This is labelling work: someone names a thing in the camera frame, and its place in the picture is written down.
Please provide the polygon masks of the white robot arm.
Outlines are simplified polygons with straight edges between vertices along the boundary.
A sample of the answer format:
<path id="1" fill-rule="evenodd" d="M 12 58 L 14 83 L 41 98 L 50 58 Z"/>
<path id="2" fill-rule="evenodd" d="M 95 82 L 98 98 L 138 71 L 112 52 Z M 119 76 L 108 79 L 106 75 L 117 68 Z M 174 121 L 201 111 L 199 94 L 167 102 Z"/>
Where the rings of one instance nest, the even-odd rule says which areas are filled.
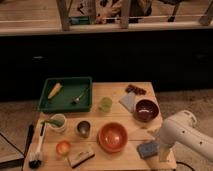
<path id="1" fill-rule="evenodd" d="M 179 142 L 213 162 L 213 138 L 195 129 L 195 115 L 182 110 L 166 118 L 157 130 L 158 155 L 160 162 L 166 162 L 171 148 Z"/>

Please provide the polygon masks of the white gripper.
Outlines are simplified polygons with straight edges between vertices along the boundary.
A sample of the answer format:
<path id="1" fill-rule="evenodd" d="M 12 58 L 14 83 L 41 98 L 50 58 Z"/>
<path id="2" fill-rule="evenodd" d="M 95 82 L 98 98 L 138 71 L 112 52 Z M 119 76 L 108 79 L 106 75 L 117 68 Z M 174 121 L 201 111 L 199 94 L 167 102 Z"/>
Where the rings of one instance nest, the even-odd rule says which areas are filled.
<path id="1" fill-rule="evenodd" d="M 155 133 L 156 141 L 159 146 L 159 161 L 167 162 L 170 154 L 170 149 L 173 147 L 174 142 L 169 137 L 167 132 L 163 129 L 158 129 Z"/>

